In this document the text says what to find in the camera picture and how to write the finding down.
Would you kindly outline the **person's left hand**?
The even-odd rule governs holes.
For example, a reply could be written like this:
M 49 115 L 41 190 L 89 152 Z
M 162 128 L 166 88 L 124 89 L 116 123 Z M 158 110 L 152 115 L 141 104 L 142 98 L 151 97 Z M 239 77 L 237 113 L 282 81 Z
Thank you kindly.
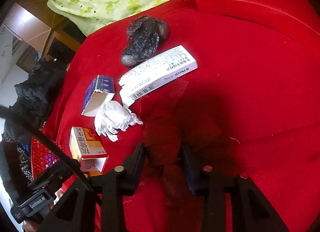
M 23 231 L 26 231 L 26 232 L 37 231 L 40 224 L 47 217 L 47 215 L 53 209 L 53 207 L 54 207 L 54 204 L 50 203 L 48 206 L 46 206 L 42 210 L 40 210 L 37 214 L 35 214 L 31 218 L 23 221 L 23 223 L 22 223 Z

